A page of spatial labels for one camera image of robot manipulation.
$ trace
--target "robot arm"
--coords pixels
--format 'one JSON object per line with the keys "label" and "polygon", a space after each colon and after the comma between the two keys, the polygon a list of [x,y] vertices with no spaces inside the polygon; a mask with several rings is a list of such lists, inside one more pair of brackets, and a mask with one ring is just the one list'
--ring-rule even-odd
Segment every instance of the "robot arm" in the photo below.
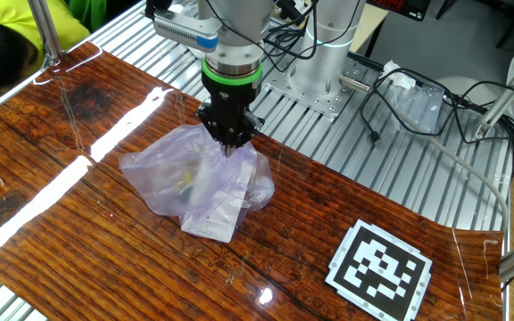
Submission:
{"label": "robot arm", "polygon": [[196,116],[216,141],[237,148],[256,137],[264,123],[249,105],[261,91],[263,52],[256,44],[262,46],[273,2],[199,0],[198,4],[199,20],[169,11],[171,1],[148,0],[145,14],[159,35],[206,53],[202,82],[211,101],[203,103]]}

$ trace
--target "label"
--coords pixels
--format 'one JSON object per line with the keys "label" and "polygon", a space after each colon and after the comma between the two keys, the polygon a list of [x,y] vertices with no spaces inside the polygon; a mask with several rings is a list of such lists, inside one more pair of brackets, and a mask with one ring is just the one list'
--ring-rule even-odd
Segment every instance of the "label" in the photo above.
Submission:
{"label": "label", "polygon": [[182,231],[192,235],[211,238],[220,242],[229,243],[236,229],[237,218],[243,206],[247,186],[253,173],[253,167],[247,162],[241,164],[239,177],[234,189],[226,200],[198,226],[193,226],[192,219],[182,224]]}

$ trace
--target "yellow shirt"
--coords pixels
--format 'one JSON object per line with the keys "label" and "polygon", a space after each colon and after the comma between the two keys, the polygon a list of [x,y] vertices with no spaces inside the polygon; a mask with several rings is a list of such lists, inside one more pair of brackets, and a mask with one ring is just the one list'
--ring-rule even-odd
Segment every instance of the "yellow shirt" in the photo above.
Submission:
{"label": "yellow shirt", "polygon": [[[75,19],[63,0],[46,0],[53,17],[62,49],[68,50],[90,34]],[[29,68],[28,75],[41,68],[44,60],[43,41],[27,0],[0,0],[0,24],[22,34],[38,50],[37,62]]]}

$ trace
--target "purple plastic bag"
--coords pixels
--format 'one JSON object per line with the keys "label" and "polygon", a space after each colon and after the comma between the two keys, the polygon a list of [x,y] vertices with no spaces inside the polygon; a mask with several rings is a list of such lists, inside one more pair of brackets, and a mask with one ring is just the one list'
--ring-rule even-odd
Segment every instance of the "purple plastic bag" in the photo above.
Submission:
{"label": "purple plastic bag", "polygon": [[226,157],[203,124],[175,128],[119,164],[151,211],[178,216],[182,230],[222,242],[275,192],[266,157],[251,143]]}

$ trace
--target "glossy table surface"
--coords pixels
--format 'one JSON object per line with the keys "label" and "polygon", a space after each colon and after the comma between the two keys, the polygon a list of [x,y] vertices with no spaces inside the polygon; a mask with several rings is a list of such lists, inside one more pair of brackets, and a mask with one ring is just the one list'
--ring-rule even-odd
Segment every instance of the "glossy table surface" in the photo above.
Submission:
{"label": "glossy table surface", "polygon": [[198,105],[86,43],[0,106],[0,282],[50,319],[371,319],[324,282],[360,218],[434,261],[418,319],[502,317],[501,232],[440,226],[266,136],[277,190],[231,243],[154,215],[118,157]]}

